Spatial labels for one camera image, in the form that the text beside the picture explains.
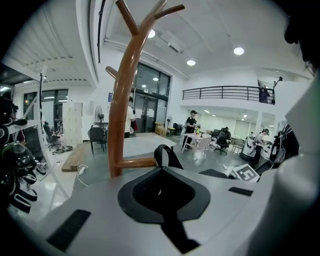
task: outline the wooden bench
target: wooden bench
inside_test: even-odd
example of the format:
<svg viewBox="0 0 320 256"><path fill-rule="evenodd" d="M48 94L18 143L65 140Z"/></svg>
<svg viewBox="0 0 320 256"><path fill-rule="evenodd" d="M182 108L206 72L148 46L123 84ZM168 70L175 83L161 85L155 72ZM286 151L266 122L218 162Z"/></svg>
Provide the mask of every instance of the wooden bench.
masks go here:
<svg viewBox="0 0 320 256"><path fill-rule="evenodd" d="M71 154L64 162L61 170L63 172L77 172L78 166L80 165L80 160L84 155L86 145L88 143L78 144L73 148Z"/></svg>

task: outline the ceiling light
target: ceiling light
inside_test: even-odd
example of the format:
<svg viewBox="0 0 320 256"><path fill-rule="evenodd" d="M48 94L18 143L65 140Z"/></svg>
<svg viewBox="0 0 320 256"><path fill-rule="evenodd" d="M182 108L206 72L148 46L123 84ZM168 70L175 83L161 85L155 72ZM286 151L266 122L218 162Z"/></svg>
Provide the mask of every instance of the ceiling light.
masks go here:
<svg viewBox="0 0 320 256"><path fill-rule="evenodd" d="M153 29L151 29L148 34L148 38L153 38L155 35L156 35L156 32Z"/></svg>
<svg viewBox="0 0 320 256"><path fill-rule="evenodd" d="M3 92L3 91L8 90L8 89L9 89L9 87L2 87L2 88L0 89L0 92Z"/></svg>
<svg viewBox="0 0 320 256"><path fill-rule="evenodd" d="M196 62L192 59L189 59L187 62L186 62L189 66L194 66L196 64Z"/></svg>
<svg viewBox="0 0 320 256"><path fill-rule="evenodd" d="M241 47L236 47L236 48L234 48L233 52L235 55L242 55L242 54L244 54L245 50Z"/></svg>

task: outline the black rubber pad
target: black rubber pad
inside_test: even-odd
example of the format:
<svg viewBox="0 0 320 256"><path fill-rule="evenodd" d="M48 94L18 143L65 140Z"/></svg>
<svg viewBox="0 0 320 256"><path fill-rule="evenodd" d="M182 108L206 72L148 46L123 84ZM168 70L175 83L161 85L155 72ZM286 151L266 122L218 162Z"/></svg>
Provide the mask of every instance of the black rubber pad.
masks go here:
<svg viewBox="0 0 320 256"><path fill-rule="evenodd" d="M76 210L47 239L47 242L65 252L90 215L91 212L86 210Z"/></svg>
<svg viewBox="0 0 320 256"><path fill-rule="evenodd" d="M228 189L228 191L231 191L231 192L234 192L234 193L237 193L237 194L241 194L241 195L245 195L245 196L248 196L248 197L251 197L253 191L252 190L247 190L247 189L243 189L243 188L240 188L240 187L230 187Z"/></svg>

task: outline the desk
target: desk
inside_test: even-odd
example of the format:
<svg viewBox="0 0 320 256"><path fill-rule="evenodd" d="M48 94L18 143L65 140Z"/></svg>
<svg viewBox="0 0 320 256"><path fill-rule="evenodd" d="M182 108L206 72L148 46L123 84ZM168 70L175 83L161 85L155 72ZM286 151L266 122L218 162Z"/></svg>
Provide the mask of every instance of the desk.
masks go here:
<svg viewBox="0 0 320 256"><path fill-rule="evenodd" d="M272 145L263 145L263 147L261 149L261 156L265 160L269 160L270 154L271 154L271 148L272 148Z"/></svg>
<svg viewBox="0 0 320 256"><path fill-rule="evenodd" d="M186 136L186 137L189 137L189 138L195 140L196 148L199 150L207 149L210 146L211 135L209 135L209 134L203 134L201 137L200 134L197 135L195 133L185 133L183 136ZM186 146L191 146L191 144L187 143L187 141L188 141L188 139L186 139L184 145L182 145L181 154L184 152Z"/></svg>

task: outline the floor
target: floor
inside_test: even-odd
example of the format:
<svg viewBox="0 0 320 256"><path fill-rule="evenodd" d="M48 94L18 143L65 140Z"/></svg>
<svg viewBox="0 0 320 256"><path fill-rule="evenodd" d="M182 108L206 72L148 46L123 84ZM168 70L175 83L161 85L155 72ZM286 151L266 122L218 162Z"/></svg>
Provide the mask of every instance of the floor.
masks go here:
<svg viewBox="0 0 320 256"><path fill-rule="evenodd" d="M137 137L139 136L146 137L158 135L154 133L137 134ZM181 136L171 136L167 137L167 139L176 143L176 145L173 147L173 151L177 155L182 167L188 171L199 173L207 169L214 169L216 171L225 172L223 165L240 166L247 163L240 158L239 154L231 153L231 147L230 150L227 150L227 155L220 154L219 151L213 151L213 149L210 149L206 151L205 157L202 157L203 154L200 153L200 157L198 156L198 158L195 158L195 152L193 150L185 150L183 154L181 154ZM103 152L101 146L97 143L94 143L93 147L94 154L92 154L90 144L88 143L86 145L84 157L82 158L81 162L81 164L88 166L84 173L79 176L81 181L86 185L103 182L109 179L107 151L105 150ZM150 148L149 153L138 155L135 152L134 156L130 156L128 158L132 159L141 157L152 157L154 155L153 150L153 148ZM56 176L62 188L65 190L69 197L86 187L79 181L76 172L61 171L61 166L64 164L70 153L71 152L65 152L59 155L52 155L52 151L47 150L48 158L51 165L53 166L52 173ZM164 152L163 165L167 166L168 161L168 155ZM134 172L136 170L137 169L135 168L124 169L123 174ZM39 220L43 219L48 212L63 204L64 201L68 199L59 189L59 186L52 174L48 173L46 176L41 178L41 182L37 182L37 187L35 188L38 192L38 200L32 203L30 213L18 214L19 216L24 218L25 222L34 230L37 229L38 224L40 223Z"/></svg>
<svg viewBox="0 0 320 256"><path fill-rule="evenodd" d="M154 136L154 134L144 134L142 136ZM188 171L199 173L207 169L214 169L216 171L225 172L223 165L227 166L241 166L247 164L246 161L240 158L240 155L237 153L231 153L230 150L227 150L228 154L220 154L219 151L214 151L213 149L207 150L204 158L195 158L193 150L185 150L181 154L182 138L180 136L171 136L167 139L177 143L173 147L173 151L177 155L182 167ZM108 173L108 154L103 152L100 145L96 145L94 149L94 155L92 155L90 147L85 149L85 157L83 158L82 164L88 166L89 168L84 171L82 175L79 176L81 181L86 185L91 185L98 182L103 182L109 178ZM142 158L142 157L152 157L154 153L150 153L131 156L130 158ZM166 153L163 153L163 165L168 164L168 156ZM123 174L134 172L136 169L124 169ZM81 189L85 188L78 179L74 181L73 184L73 193L77 193Z"/></svg>

